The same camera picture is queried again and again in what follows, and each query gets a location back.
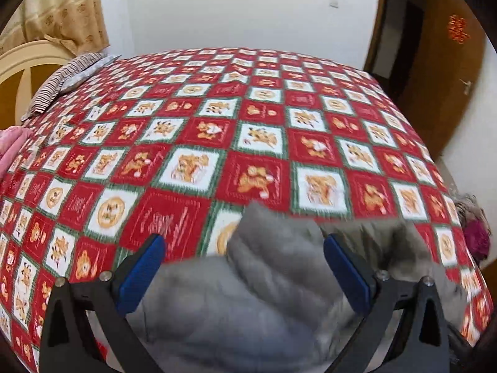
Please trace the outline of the grey puffer jacket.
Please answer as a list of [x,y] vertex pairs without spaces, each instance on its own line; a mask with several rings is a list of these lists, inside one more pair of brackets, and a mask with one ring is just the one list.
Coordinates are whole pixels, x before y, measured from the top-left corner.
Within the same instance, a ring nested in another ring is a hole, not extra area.
[[466,291],[433,261],[413,224],[317,223],[258,203],[245,209],[223,255],[163,265],[127,321],[164,371],[315,371],[360,322],[325,260],[329,234],[394,279],[432,277],[445,318],[463,324]]

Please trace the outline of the pile of clothes on floor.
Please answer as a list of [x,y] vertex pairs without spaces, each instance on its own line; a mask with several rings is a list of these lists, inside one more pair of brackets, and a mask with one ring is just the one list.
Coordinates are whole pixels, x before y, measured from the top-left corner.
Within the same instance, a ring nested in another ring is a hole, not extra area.
[[476,196],[456,195],[454,203],[462,226],[464,239],[474,261],[480,265],[490,254],[492,232],[484,210]]

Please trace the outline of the red patchwork bear quilt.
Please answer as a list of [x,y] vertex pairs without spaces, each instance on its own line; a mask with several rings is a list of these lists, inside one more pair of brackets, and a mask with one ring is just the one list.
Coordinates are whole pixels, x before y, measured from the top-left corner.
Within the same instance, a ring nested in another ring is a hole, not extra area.
[[493,303],[426,144],[373,77],[285,51],[119,59],[20,125],[1,178],[1,332],[35,372],[52,285],[95,278],[161,232],[169,261],[221,254],[244,206],[412,221],[467,292],[476,343]]

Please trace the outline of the pink cloth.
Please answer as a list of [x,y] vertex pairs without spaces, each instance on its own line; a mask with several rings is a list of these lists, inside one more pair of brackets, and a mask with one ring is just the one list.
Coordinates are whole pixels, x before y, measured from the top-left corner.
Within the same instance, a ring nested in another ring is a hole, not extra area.
[[5,176],[22,146],[32,135],[31,129],[23,126],[9,126],[7,129],[1,130],[0,178]]

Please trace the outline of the striped pillow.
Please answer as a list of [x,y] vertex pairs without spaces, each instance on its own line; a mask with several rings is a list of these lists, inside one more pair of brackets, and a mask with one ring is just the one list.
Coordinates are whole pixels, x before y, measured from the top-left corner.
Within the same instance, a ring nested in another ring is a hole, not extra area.
[[77,89],[98,71],[120,57],[120,55],[103,53],[85,53],[73,58],[52,73],[38,88],[20,120],[25,121],[44,113],[59,95]]

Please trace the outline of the brown wooden door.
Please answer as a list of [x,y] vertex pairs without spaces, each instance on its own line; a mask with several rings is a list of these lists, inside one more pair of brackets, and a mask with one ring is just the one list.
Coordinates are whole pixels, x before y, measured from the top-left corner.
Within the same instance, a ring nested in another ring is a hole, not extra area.
[[[458,44],[448,37],[449,17],[467,21],[470,38]],[[397,106],[439,158],[462,121],[484,57],[486,34],[464,0],[426,0],[420,44]],[[471,81],[468,96],[460,79]]]

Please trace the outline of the cream wooden headboard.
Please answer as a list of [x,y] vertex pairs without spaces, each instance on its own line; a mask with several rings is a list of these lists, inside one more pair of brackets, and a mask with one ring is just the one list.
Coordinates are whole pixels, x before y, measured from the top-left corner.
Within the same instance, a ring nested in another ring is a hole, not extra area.
[[20,125],[35,90],[74,55],[48,40],[32,41],[1,54],[1,129]]

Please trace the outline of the red door decoration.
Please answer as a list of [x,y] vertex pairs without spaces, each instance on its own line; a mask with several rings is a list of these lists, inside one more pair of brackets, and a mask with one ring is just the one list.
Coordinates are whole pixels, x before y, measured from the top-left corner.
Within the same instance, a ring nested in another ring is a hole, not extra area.
[[470,35],[466,31],[467,21],[464,17],[452,14],[449,17],[447,23],[447,33],[448,37],[451,40],[454,40],[458,44],[464,44],[469,38]]

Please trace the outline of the beige patterned curtain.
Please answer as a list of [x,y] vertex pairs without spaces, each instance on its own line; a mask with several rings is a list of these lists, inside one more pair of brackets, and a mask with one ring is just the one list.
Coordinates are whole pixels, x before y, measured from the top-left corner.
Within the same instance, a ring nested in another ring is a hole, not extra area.
[[1,33],[1,53],[43,39],[75,56],[109,47],[101,0],[24,0]]

